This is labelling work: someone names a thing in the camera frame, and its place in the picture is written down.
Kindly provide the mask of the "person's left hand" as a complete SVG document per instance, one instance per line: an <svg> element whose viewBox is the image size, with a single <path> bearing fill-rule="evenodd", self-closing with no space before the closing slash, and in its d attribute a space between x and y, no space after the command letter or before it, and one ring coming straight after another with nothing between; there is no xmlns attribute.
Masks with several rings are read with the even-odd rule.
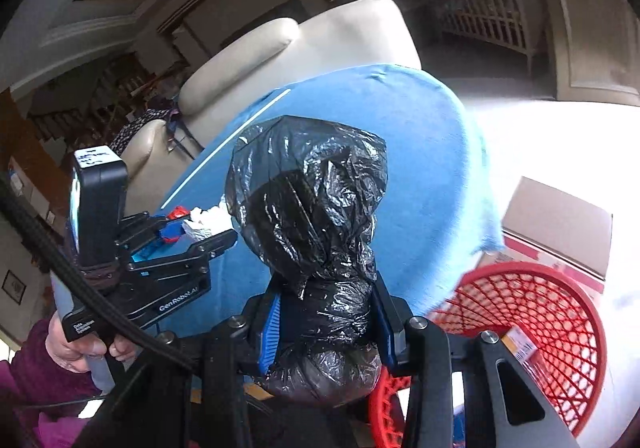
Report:
<svg viewBox="0 0 640 448"><path fill-rule="evenodd" d="M98 359L110 354L117 361L125 362L134 359L139 353L139 347L121 335L115 335L110 346L106 346L93 333L85 335L79 340L68 342L58 312L55 312L49 321L44 346L58 367L73 373L89 372L89 359Z"/></svg>

